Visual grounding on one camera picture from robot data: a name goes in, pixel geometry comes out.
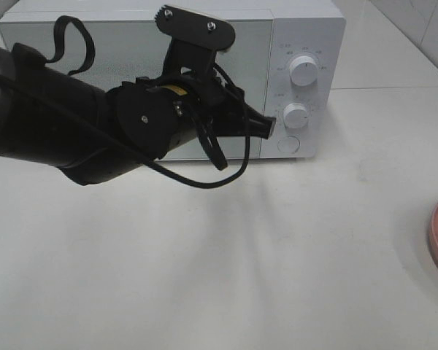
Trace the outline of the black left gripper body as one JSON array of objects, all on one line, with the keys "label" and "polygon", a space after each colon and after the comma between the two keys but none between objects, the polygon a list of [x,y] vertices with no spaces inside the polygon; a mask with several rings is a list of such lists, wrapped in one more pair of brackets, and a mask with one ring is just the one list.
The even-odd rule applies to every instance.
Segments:
[{"label": "black left gripper body", "polygon": [[243,94],[218,77],[218,52],[171,39],[161,75],[145,83],[148,145],[180,146],[198,138],[203,146],[216,146],[216,119],[231,114],[243,124]]}]

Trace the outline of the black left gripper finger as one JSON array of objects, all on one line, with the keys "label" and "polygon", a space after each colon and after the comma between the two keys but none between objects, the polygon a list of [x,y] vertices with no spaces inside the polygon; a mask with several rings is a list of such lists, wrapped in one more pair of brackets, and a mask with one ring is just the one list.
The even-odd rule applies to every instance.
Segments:
[{"label": "black left gripper finger", "polygon": [[276,117],[267,117],[247,106],[247,117],[249,120],[249,134],[252,137],[269,139],[274,131]]}]

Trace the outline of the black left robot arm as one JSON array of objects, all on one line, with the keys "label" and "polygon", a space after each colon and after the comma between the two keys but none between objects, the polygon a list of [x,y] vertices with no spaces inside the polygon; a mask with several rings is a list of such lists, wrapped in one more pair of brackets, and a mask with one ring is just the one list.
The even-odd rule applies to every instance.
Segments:
[{"label": "black left robot arm", "polygon": [[0,157],[57,168],[81,185],[100,184],[146,166],[201,189],[221,187],[235,175],[198,182],[161,165],[172,150],[197,140],[218,170],[227,166],[221,137],[241,136],[250,158],[251,140],[271,136],[276,120],[245,102],[213,54],[197,70],[139,77],[108,91],[50,68],[50,60],[24,44],[0,48]]}]

